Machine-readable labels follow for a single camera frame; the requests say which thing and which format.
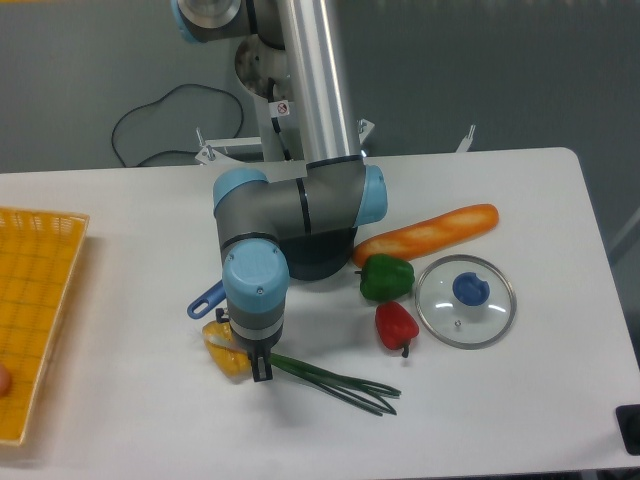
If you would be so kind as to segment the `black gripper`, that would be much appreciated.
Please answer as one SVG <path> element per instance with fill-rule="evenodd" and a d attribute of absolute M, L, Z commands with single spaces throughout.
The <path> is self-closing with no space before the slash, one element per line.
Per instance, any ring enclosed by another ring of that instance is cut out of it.
<path fill-rule="evenodd" d="M 216 308 L 215 318 L 219 323 L 229 324 L 234 341 L 248 352 L 253 381 L 272 380 L 269 352 L 282 335 L 283 309 L 250 313 L 244 310 Z"/>

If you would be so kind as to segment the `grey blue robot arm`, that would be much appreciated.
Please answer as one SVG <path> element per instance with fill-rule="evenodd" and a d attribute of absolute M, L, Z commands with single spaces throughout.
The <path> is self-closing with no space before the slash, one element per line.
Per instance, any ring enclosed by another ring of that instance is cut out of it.
<path fill-rule="evenodd" d="M 332 1 L 176 1 L 182 34 L 206 43 L 254 34 L 285 55 L 305 170 L 272 181 L 235 168 L 214 183 L 214 217 L 232 334 L 255 381 L 271 378 L 289 282 L 321 279 L 346 262 L 353 234 L 381 220 L 387 192 L 378 167 L 363 160 L 349 104 Z"/>

